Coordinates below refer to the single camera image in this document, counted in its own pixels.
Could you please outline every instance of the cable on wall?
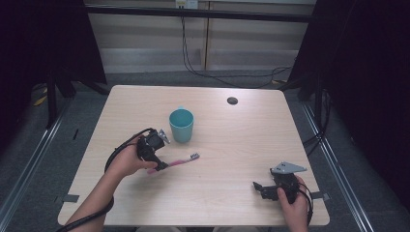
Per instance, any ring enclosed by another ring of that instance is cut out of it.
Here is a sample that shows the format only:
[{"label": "cable on wall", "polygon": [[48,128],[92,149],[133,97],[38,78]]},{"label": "cable on wall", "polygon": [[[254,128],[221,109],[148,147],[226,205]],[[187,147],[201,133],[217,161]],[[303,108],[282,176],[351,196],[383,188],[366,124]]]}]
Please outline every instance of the cable on wall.
[{"label": "cable on wall", "polygon": [[[239,75],[209,75],[206,73],[200,73],[197,72],[191,65],[190,63],[190,57],[188,55],[188,46],[187,46],[187,37],[186,37],[186,29],[185,29],[185,18],[181,17],[181,23],[182,23],[182,40],[183,40],[183,56],[184,56],[184,66],[185,68],[192,74],[202,76],[202,77],[207,77],[207,78],[213,78],[221,83],[227,84],[229,86],[233,86],[236,88],[247,88],[247,89],[260,89],[265,86],[268,86],[272,84],[272,81],[274,80],[274,76],[279,73],[283,73],[286,70],[292,69],[292,67],[278,67],[275,68],[271,71],[269,74],[256,74],[256,75],[244,75],[244,74],[239,74]],[[237,84],[230,83],[226,80],[223,80],[222,78],[229,78],[229,77],[269,77],[269,80],[264,81],[262,84],[256,85],[256,86],[240,86]]]}]

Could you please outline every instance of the teal cup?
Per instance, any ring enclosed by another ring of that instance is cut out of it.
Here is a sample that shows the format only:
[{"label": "teal cup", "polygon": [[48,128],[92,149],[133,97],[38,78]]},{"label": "teal cup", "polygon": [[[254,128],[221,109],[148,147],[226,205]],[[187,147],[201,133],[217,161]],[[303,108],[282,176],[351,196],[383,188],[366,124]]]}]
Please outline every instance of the teal cup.
[{"label": "teal cup", "polygon": [[192,137],[193,115],[189,110],[180,106],[169,115],[169,125],[171,126],[174,140],[179,143],[186,143]]}]

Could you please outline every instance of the forearm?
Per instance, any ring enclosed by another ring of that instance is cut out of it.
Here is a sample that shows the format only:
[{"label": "forearm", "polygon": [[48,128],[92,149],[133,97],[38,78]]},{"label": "forearm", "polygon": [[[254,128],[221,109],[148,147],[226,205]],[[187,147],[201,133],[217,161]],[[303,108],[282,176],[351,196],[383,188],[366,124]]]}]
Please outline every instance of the forearm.
[{"label": "forearm", "polygon": [[[107,206],[122,179],[122,176],[109,172],[109,170],[104,173],[81,206],[70,217],[67,224],[92,215]],[[72,231],[102,231],[104,220],[105,216],[96,218]]]}]

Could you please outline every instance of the pink toothbrush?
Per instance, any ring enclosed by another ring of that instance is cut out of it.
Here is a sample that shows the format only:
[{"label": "pink toothbrush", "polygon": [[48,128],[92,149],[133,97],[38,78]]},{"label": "pink toothbrush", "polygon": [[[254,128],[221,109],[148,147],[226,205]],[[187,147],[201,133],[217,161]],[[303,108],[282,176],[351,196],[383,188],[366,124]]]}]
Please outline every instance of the pink toothbrush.
[{"label": "pink toothbrush", "polygon": [[[190,162],[190,161],[197,160],[198,158],[199,158],[199,154],[194,153],[194,154],[190,155],[189,159],[178,159],[178,160],[175,160],[175,161],[169,163],[168,167],[176,166],[176,165],[179,165],[179,164],[184,164],[184,163],[187,163],[187,162]],[[156,172],[157,172],[157,170],[155,168],[150,169],[150,170],[147,171],[148,174],[153,174],[153,173],[156,173]]]}]

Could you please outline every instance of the table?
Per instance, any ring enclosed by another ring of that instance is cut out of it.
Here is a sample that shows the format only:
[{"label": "table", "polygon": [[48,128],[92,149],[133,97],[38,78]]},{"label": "table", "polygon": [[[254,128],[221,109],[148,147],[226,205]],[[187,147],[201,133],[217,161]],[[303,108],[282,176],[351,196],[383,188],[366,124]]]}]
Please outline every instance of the table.
[{"label": "table", "polygon": [[[237,104],[229,104],[234,97]],[[178,106],[194,115],[190,142],[172,141],[168,123]],[[292,115],[281,91],[198,87],[115,86],[96,125],[66,202],[64,224],[92,190],[113,149],[146,128],[164,129],[171,144],[157,156],[172,162],[199,153],[198,160],[123,180],[106,225],[281,226],[277,201],[264,200],[252,182],[274,185],[269,168],[288,161],[307,168],[299,175],[319,191]],[[325,225],[322,199],[314,200],[311,225]]]}]

